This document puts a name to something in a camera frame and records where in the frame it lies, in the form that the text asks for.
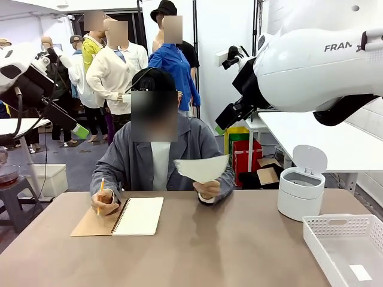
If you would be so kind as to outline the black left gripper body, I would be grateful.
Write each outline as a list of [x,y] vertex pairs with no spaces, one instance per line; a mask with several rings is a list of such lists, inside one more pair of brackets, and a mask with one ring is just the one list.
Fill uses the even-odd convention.
[[38,68],[29,66],[25,73],[18,77],[18,86],[29,100],[41,100],[52,97],[55,84]]

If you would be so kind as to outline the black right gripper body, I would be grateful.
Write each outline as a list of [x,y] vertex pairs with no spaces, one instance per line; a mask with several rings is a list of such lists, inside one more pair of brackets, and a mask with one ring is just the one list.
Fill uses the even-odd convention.
[[233,80],[232,85],[241,95],[238,103],[242,106],[253,109],[265,109],[270,107],[270,104],[263,97],[259,89],[258,79],[254,72],[255,61],[256,58],[251,58],[246,61]]

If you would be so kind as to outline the person's left hand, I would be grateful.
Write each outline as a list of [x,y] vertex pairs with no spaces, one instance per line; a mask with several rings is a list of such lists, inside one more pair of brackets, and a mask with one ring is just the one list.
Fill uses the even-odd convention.
[[221,193],[221,185],[217,180],[209,181],[204,184],[194,182],[193,186],[199,195],[205,200],[216,198]]

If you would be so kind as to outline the person's right hand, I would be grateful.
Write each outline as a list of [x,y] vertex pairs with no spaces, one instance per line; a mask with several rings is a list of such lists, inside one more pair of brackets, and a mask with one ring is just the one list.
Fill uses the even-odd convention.
[[112,190],[104,189],[91,196],[91,206],[97,215],[107,216],[114,213],[120,204],[114,198]]

